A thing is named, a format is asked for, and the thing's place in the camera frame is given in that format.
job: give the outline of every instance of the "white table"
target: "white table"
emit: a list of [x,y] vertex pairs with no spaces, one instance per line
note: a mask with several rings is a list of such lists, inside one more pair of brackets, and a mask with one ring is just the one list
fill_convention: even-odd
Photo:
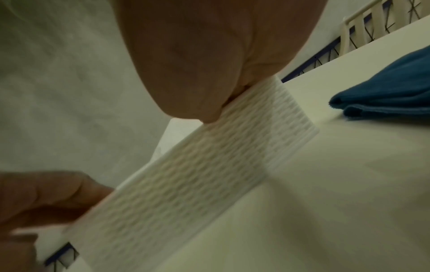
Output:
[[320,135],[158,272],[430,271],[430,122],[352,122],[327,105],[430,45],[429,29],[421,19],[286,83]]

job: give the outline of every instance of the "skin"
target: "skin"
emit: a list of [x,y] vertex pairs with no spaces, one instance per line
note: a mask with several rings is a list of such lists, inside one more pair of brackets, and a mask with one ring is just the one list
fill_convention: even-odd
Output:
[[[216,121],[222,108],[297,54],[327,0],[112,0],[136,70],[168,115]],[[112,189],[74,172],[0,173],[2,272],[38,271],[37,235]]]

